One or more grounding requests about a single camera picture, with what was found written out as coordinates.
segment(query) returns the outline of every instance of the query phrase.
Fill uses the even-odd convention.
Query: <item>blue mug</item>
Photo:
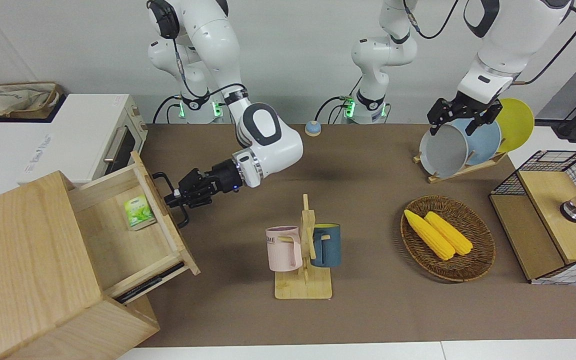
[[[341,226],[338,223],[317,223],[312,235],[316,259],[315,267],[332,268],[341,265]]]

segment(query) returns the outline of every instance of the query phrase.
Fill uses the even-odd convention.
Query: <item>pink mug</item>
[[[265,243],[268,248],[268,264],[275,272],[294,271],[304,264],[302,241],[297,226],[266,228]]]

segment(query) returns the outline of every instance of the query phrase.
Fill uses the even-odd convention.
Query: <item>white wall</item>
[[[416,17],[422,29],[434,32],[451,3],[420,1]],[[466,2],[461,3],[439,38],[417,37],[413,64],[387,70],[391,122],[424,123],[437,98],[455,95],[480,44],[461,19]],[[149,118],[175,85],[149,63],[147,46],[158,37],[145,4],[0,0],[0,82],[53,80],[69,92],[130,93]],[[229,5],[251,99],[270,103],[290,123],[310,120],[324,100],[347,94],[361,74],[350,59],[352,44],[383,35],[379,0],[231,0]],[[575,27],[571,16],[528,66],[526,78],[541,69]],[[521,98],[537,114],[575,71],[576,41],[538,82],[504,96]]]

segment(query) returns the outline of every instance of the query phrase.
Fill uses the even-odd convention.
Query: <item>basket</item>
[[[46,119],[50,116],[59,99],[64,95],[64,89],[55,82],[13,82],[10,84],[0,84],[0,87],[10,89],[18,88],[16,90],[38,88],[42,91],[48,91],[48,89],[50,89],[50,95],[48,95],[48,98],[41,104],[39,109],[15,110],[5,115],[5,117],[12,119]]]
[[[444,280],[462,283],[477,280],[490,270],[495,262],[495,241],[484,221],[464,203],[445,196],[423,196],[413,200],[407,210],[425,217],[430,211],[448,221],[473,244],[467,255],[441,260],[410,226],[405,215],[401,217],[401,236],[412,258],[426,271]]]

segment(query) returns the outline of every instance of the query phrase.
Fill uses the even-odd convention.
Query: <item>woven bowl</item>
[[[464,203],[445,196],[423,196],[413,200],[407,210],[425,217],[430,211],[448,221],[471,241],[473,248],[467,255],[441,260],[401,217],[401,236],[407,251],[422,268],[444,280],[462,283],[486,275],[495,262],[495,241],[484,221]]]

